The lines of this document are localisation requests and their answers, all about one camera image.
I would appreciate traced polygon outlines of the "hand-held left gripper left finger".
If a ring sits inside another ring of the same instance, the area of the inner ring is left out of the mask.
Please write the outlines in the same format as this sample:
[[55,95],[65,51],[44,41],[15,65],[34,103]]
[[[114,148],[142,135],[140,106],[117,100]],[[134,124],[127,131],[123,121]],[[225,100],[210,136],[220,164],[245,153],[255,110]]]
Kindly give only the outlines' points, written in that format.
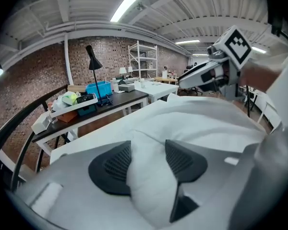
[[64,155],[16,190],[48,223],[67,230],[147,230],[127,186],[131,142]]

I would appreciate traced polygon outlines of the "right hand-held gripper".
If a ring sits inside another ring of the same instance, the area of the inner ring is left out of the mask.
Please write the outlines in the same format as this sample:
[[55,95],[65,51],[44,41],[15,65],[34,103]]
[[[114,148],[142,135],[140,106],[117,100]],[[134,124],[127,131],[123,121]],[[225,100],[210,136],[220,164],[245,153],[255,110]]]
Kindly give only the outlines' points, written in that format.
[[229,101],[244,97],[239,90],[241,69],[251,56],[252,47],[237,26],[227,29],[207,48],[207,61],[187,70],[178,78],[179,87],[218,89]]

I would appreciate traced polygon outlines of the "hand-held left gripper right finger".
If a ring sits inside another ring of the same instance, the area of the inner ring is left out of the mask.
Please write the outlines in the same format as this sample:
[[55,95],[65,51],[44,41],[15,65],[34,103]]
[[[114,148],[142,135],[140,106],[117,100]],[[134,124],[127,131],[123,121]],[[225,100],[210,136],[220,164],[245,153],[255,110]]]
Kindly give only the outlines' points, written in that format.
[[239,153],[166,140],[166,160],[178,181],[167,229],[243,230],[254,225],[257,146]]

